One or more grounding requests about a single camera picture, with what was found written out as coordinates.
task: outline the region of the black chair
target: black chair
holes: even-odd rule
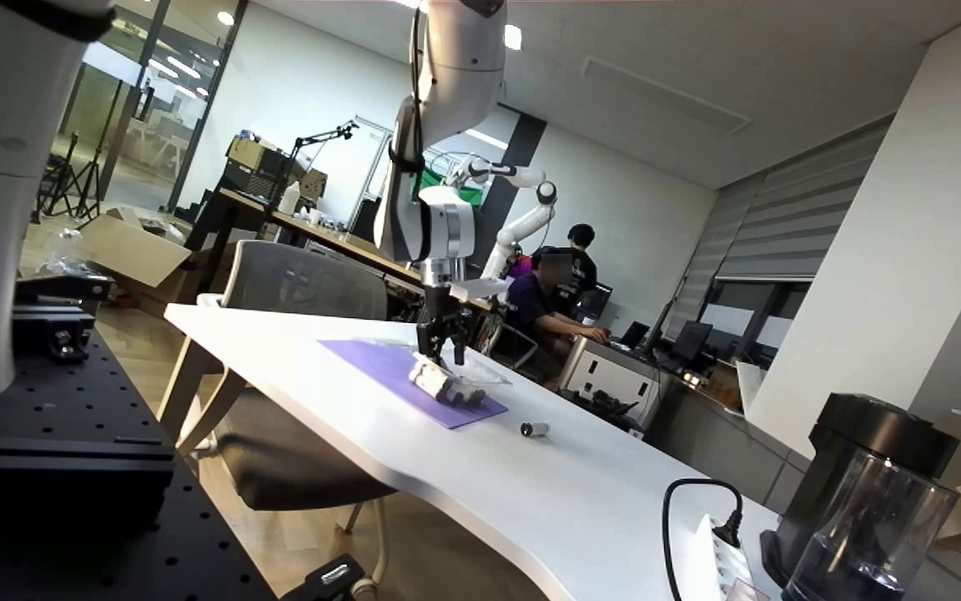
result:
[[[370,318],[383,320],[388,294],[377,271],[336,258],[332,252],[305,252],[267,240],[242,240],[225,309],[248,312],[287,312],[287,315],[332,315],[332,318]],[[259,392],[243,389],[242,394],[222,392],[208,403],[202,421],[214,421],[214,440],[208,456],[222,456],[237,495],[253,510],[305,510],[305,509],[344,509],[353,506],[342,531],[351,536],[361,506],[377,500],[377,566],[375,588],[388,566],[383,506],[388,485],[375,482],[351,458],[332,447],[321,433],[291,419],[279,403]]]

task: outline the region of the ceiling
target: ceiling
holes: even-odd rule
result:
[[[256,0],[403,61],[394,0]],[[961,0],[507,0],[505,104],[705,186],[899,110]]]

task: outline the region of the black metal table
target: black metal table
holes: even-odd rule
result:
[[[162,440],[162,425],[100,338],[89,342],[85,363],[63,369],[51,358],[25,358],[18,369],[18,384],[0,394],[0,440]],[[10,509],[21,515],[0,519],[25,520],[33,495],[39,492],[18,492]],[[182,458],[158,519],[144,520],[140,531],[115,531],[115,520],[126,510],[124,506],[85,506],[85,510],[89,510],[85,525],[95,525],[88,536],[56,537],[54,528],[39,536],[0,528],[0,599],[273,599]]]

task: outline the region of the glass door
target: glass door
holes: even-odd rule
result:
[[[148,0],[117,5],[144,21]],[[148,26],[144,81],[107,163],[107,202],[170,210],[226,57],[242,0],[166,0]]]

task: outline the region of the black cable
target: black cable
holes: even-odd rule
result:
[[[739,509],[735,515],[727,515],[727,520],[721,528],[713,528],[713,537],[740,547],[740,519],[743,519],[743,497],[735,485],[727,482],[717,482],[717,479],[677,479],[670,482],[663,500],[661,500],[661,553],[663,553],[663,560],[668,560],[668,580],[670,580],[670,594],[674,601],[680,601],[680,588],[677,588],[677,570],[674,570],[674,553],[670,553],[670,500],[674,500],[674,492],[685,489],[685,485],[705,485],[705,489],[727,489],[735,497],[739,497]]]

